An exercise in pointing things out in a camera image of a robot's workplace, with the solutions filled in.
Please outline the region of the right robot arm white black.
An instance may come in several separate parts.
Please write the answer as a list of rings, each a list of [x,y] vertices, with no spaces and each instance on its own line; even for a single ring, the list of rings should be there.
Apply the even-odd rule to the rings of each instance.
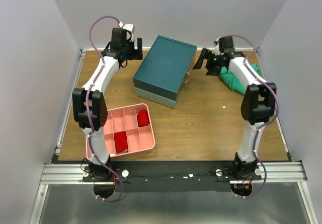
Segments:
[[[241,115],[245,120],[243,139],[231,167],[236,179],[244,179],[257,168],[262,132],[278,115],[277,87],[263,79],[251,67],[247,57],[235,50],[232,36],[217,38],[213,50],[203,48],[193,69],[200,69],[203,64],[210,76],[218,76],[222,68],[226,68],[246,91],[241,104]]]

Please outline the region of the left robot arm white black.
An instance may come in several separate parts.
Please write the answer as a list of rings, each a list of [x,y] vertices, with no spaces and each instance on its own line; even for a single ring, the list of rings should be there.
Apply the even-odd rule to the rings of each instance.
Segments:
[[[83,130],[89,148],[90,174],[107,181],[112,174],[110,154],[105,146],[103,127],[108,119],[104,93],[113,75],[129,60],[143,58],[142,39],[134,38],[135,26],[125,24],[112,29],[111,40],[99,54],[99,63],[90,79],[72,92],[75,122]]]

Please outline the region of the teal drawer box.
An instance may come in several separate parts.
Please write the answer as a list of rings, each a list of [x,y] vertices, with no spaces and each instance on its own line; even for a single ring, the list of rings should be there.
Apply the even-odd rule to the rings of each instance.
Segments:
[[[159,35],[133,77],[137,96],[175,109],[197,46]]]

